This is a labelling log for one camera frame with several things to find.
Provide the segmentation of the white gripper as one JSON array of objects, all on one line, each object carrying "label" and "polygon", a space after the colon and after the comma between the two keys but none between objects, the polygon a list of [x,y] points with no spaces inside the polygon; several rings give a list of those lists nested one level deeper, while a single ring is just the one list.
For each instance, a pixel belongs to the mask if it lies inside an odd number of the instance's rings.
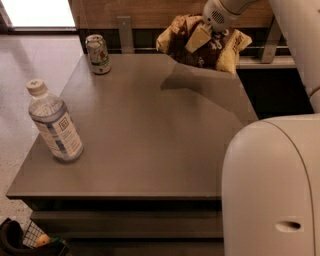
[{"label": "white gripper", "polygon": [[222,32],[240,17],[237,0],[208,0],[202,17],[206,24],[200,23],[196,26],[185,46],[190,53],[194,53],[211,40],[212,30]]}]

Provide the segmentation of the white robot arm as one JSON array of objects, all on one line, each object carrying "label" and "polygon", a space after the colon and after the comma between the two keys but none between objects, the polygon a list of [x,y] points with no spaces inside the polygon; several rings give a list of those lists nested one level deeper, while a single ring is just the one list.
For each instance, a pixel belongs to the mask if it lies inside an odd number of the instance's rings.
[{"label": "white robot arm", "polygon": [[225,256],[320,256],[320,0],[269,0],[314,111],[254,122],[225,154]]}]

